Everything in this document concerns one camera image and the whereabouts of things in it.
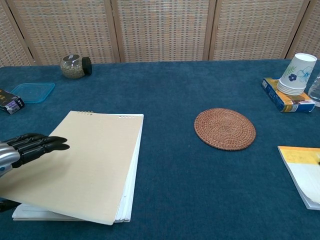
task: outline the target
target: blue floral pattern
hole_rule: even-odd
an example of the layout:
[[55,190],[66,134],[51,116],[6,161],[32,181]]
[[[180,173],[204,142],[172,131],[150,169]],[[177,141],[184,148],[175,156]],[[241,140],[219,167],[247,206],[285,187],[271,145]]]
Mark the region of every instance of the blue floral pattern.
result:
[[294,80],[297,80],[297,75],[294,75],[294,74],[292,73],[292,74],[290,74],[290,76],[288,76],[288,78],[289,78],[289,81],[292,82],[292,81],[294,81]]
[[310,74],[312,72],[312,67],[310,66],[307,66],[305,69],[303,70],[299,70],[296,75],[300,78],[300,82],[307,82],[309,77],[310,77]]

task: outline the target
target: wicker screen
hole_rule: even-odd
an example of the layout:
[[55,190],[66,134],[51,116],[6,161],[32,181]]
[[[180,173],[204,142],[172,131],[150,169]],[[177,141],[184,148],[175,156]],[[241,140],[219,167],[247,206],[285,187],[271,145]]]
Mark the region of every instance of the wicker screen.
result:
[[209,0],[112,0],[112,5],[122,61],[203,59]]
[[0,67],[30,65],[27,54],[0,3]]
[[88,56],[93,63],[115,61],[103,0],[10,2],[39,64],[57,65],[69,54]]
[[296,53],[307,53],[320,59],[320,0],[316,2],[300,36],[297,36],[294,42],[296,44],[292,44],[293,49],[290,50],[288,58],[292,58]]
[[209,59],[284,58],[307,4],[304,0],[217,0]]

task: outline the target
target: beige notebook cover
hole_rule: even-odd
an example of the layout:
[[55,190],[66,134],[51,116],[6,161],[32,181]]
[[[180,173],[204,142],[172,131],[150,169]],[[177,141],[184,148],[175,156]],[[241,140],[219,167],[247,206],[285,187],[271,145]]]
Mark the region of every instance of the beige notebook cover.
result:
[[51,136],[70,149],[47,153],[0,178],[0,197],[112,225],[143,116],[71,111]]

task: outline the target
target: robotic hand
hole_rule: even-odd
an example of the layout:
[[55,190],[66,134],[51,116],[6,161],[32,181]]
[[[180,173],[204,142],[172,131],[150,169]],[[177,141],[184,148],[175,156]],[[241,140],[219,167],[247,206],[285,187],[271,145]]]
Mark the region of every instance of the robotic hand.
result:
[[67,139],[59,136],[27,133],[0,142],[0,177],[46,153],[69,149],[69,145],[64,144],[66,141]]

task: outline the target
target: black lid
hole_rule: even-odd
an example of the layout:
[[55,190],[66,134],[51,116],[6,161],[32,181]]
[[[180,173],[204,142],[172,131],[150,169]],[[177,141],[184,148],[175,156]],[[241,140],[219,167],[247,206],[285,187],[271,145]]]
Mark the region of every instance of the black lid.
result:
[[91,60],[88,56],[82,58],[82,69],[85,75],[90,76],[92,74]]

